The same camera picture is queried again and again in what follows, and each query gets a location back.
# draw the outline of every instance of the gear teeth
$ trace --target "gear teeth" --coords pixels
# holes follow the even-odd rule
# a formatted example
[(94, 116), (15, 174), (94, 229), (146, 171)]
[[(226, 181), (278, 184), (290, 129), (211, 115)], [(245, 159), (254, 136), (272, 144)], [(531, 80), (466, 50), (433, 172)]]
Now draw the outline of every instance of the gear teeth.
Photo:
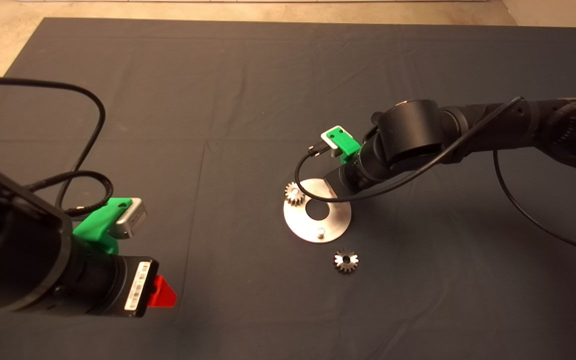
[[(354, 261), (351, 262), (336, 262), (336, 257), (339, 256), (341, 258), (347, 256), (350, 259), (354, 257)], [(354, 251), (347, 251), (345, 249), (341, 249), (336, 252), (333, 256), (334, 267), (342, 274), (350, 274), (357, 269), (359, 266), (359, 256)]]
[(290, 182), (286, 185), (283, 195), (285, 196), (286, 202), (288, 202), (293, 207), (301, 205), (306, 200), (306, 194), (304, 194), (301, 189), (297, 186), (296, 182)]

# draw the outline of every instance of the green 3d-printed bracket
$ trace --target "green 3d-printed bracket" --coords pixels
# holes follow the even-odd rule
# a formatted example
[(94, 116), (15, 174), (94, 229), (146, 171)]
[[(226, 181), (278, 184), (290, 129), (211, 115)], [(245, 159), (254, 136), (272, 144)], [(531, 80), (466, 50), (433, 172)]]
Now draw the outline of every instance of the green 3d-printed bracket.
[(117, 239), (108, 233), (108, 229), (132, 205), (129, 197), (112, 197), (104, 207), (95, 210), (77, 226), (72, 234), (80, 240), (89, 242), (106, 254), (116, 255), (119, 251)]
[(335, 126), (326, 132), (326, 137), (332, 142), (337, 148), (333, 148), (336, 155), (339, 155), (341, 159), (341, 164), (348, 162), (352, 155), (355, 155), (361, 145), (357, 142), (348, 132), (344, 130), (341, 126)]

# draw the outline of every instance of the concrete floor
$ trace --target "concrete floor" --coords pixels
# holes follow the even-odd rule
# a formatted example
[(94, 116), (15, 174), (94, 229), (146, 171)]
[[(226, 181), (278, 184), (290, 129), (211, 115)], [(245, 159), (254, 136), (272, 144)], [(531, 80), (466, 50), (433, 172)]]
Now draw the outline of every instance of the concrete floor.
[(489, 2), (169, 3), (0, 0), (0, 76), (46, 17), (297, 23), (516, 25), (501, 0)]

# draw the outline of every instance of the silver metal plate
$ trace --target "silver metal plate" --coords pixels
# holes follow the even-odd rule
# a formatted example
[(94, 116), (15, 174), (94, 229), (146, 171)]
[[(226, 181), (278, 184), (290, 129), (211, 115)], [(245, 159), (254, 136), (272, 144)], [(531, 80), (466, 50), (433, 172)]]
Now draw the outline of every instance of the silver metal plate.
[[(336, 198), (322, 178), (302, 180), (301, 185), (307, 191), (322, 198)], [(298, 237), (311, 243), (327, 243), (342, 236), (348, 226), (352, 213), (349, 202), (329, 202), (328, 215), (325, 219), (313, 219), (306, 212), (306, 204), (312, 200), (306, 195), (301, 205), (290, 205), (283, 202), (283, 218), (288, 228)]]

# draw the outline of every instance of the black cable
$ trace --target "black cable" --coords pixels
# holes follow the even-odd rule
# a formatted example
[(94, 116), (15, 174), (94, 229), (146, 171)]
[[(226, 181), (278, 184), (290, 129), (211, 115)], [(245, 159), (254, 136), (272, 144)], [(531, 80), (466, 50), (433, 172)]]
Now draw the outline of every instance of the black cable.
[(102, 173), (99, 173), (96, 171), (90, 171), (90, 170), (77, 170), (77, 171), (68, 171), (68, 172), (60, 173), (60, 174), (55, 175), (55, 176), (44, 178), (43, 180), (33, 182), (32, 184), (27, 185), (26, 189), (28, 189), (28, 191), (30, 191), (30, 192), (36, 192), (36, 191), (40, 191), (41, 189), (46, 189), (48, 187), (52, 187), (52, 186), (57, 185), (59, 183), (70, 182), (74, 178), (92, 178), (94, 180), (97, 180), (99, 183), (101, 183), (101, 185), (103, 185), (103, 188), (105, 189), (105, 195), (103, 196), (103, 199), (99, 200), (96, 203), (93, 203), (92, 205), (81, 206), (81, 207), (70, 208), (70, 209), (64, 210), (64, 212), (66, 214), (70, 215), (71, 217), (78, 217), (78, 216), (90, 214), (91, 212), (94, 212), (94, 210), (97, 210), (97, 209), (103, 207), (104, 205), (106, 205), (106, 203), (108, 202), (110, 197), (113, 196), (114, 187), (113, 187), (113, 183), (110, 182), (110, 179), (107, 178)]
[(499, 180), (499, 185), (501, 185), (501, 189), (503, 190), (503, 193), (505, 194), (506, 198), (508, 198), (508, 200), (510, 200), (510, 203), (512, 203), (512, 205), (514, 205), (514, 207), (517, 210), (519, 210), (519, 212), (526, 219), (528, 219), (531, 223), (536, 225), (537, 228), (544, 230), (546, 233), (551, 235), (551, 237), (554, 237), (556, 239), (561, 240), (562, 242), (564, 242), (566, 244), (570, 244), (570, 245), (576, 247), (576, 241), (568, 239), (567, 237), (560, 235), (557, 232), (554, 232), (552, 230), (548, 230), (548, 228), (546, 228), (539, 221), (537, 221), (537, 219), (533, 218), (530, 214), (528, 214), (528, 212), (521, 205), (519, 205), (519, 203), (517, 202), (517, 200), (515, 199), (513, 194), (510, 193), (510, 190), (508, 189), (508, 187), (506, 186), (506, 182), (504, 181), (504, 177), (501, 175), (501, 169), (499, 168), (499, 156), (498, 156), (497, 150), (493, 150), (492, 158), (493, 158), (493, 162), (494, 162), (494, 172), (496, 173), (496, 178), (497, 178), (497, 180)]
[[(87, 96), (90, 100), (94, 102), (98, 111), (99, 111), (99, 118), (96, 121), (96, 126), (92, 134), (90, 135), (86, 145), (84, 146), (81, 154), (79, 155), (77, 161), (75, 162), (74, 166), (72, 167), (71, 171), (78, 171), (82, 166), (84, 160), (90, 153), (95, 141), (99, 137), (99, 133), (101, 132), (102, 127), (104, 126), (104, 122), (106, 121), (106, 109), (104, 104), (101, 102), (100, 98), (96, 96), (92, 91), (89, 89), (83, 88), (81, 86), (77, 86), (74, 84), (68, 84), (66, 82), (57, 82), (57, 81), (48, 81), (48, 80), (35, 80), (35, 79), (21, 79), (16, 77), (0, 77), (0, 85), (9, 85), (9, 86), (16, 86), (16, 87), (36, 87), (36, 88), (48, 88), (48, 89), (61, 89), (66, 91), (73, 91), (78, 92), (84, 96)], [(62, 203), (64, 203), (64, 196), (66, 196), (66, 191), (68, 191), (68, 187), (71, 184), (71, 180), (68, 179), (64, 182), (59, 192), (57, 193), (57, 199), (55, 200), (55, 207), (62, 210)]]
[(300, 170), (302, 169), (302, 166), (304, 165), (304, 162), (306, 162), (306, 160), (310, 157), (314, 157), (315, 155), (318, 155), (320, 153), (325, 152), (327, 150), (327, 148), (324, 148), (322, 151), (319, 151), (319, 152), (313, 151), (312, 148), (309, 149), (308, 153), (306, 155), (304, 155), (304, 157), (302, 157), (301, 160), (299, 160), (299, 162), (297, 163), (297, 167), (294, 169), (294, 181), (297, 184), (297, 186), (299, 187), (299, 189), (302, 191), (302, 193), (306, 194), (307, 196), (309, 196), (312, 199), (322, 201), (324, 203), (346, 203), (348, 201), (356, 201), (356, 200), (374, 198), (375, 196), (380, 196), (382, 194), (386, 194), (387, 192), (391, 192), (391, 191), (393, 191), (399, 187), (402, 187), (402, 186), (408, 184), (409, 182), (412, 182), (414, 179), (418, 178), (421, 174), (430, 170), (430, 168), (432, 168), (433, 166), (435, 166), (436, 164), (441, 162), (445, 157), (448, 157), (448, 155), (450, 155), (456, 148), (458, 148), (464, 142), (470, 140), (471, 137), (475, 136), (478, 132), (480, 132), (491, 121), (493, 121), (495, 118), (497, 118), (498, 116), (503, 114), (503, 112), (510, 109), (510, 107), (512, 107), (512, 105), (517, 104), (521, 100), (523, 100), (523, 97), (517, 96), (517, 97), (513, 98), (512, 100), (506, 102), (505, 104), (499, 105), (499, 107), (497, 107), (492, 112), (490, 112), (490, 114), (488, 114), (487, 116), (482, 118), (480, 121), (478, 121), (470, 130), (466, 131), (466, 133), (464, 133), (457, 140), (455, 140), (453, 143), (451, 143), (450, 146), (446, 147), (441, 153), (439, 153), (439, 155), (435, 156), (432, 160), (426, 162), (425, 165), (416, 169), (415, 171), (408, 174), (406, 177), (402, 178), (401, 180), (397, 180), (397, 181), (391, 183), (390, 185), (384, 186), (384, 187), (382, 187), (378, 190), (375, 190), (371, 193), (355, 194), (355, 195), (346, 196), (346, 197), (327, 198), (327, 197), (317, 196), (316, 194), (313, 194), (310, 191), (307, 191), (306, 189), (304, 189), (304, 187), (302, 186), (302, 183), (299, 180), (299, 173), (300, 173)]

